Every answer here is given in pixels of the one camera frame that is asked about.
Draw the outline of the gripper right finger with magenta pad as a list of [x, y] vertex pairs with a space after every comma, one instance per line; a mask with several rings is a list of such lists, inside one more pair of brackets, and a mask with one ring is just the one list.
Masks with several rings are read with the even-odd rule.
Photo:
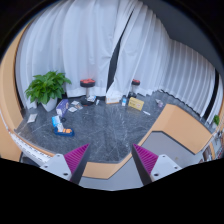
[[181, 167], [166, 154], [156, 155], [137, 144], [132, 146], [132, 157], [143, 185], [181, 170]]

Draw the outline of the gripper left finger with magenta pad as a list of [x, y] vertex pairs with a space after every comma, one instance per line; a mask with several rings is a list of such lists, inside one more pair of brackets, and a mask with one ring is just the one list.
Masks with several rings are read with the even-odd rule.
[[74, 184], [79, 184], [90, 155], [89, 145], [85, 144], [72, 151], [55, 154], [41, 169], [56, 176], [66, 179]]

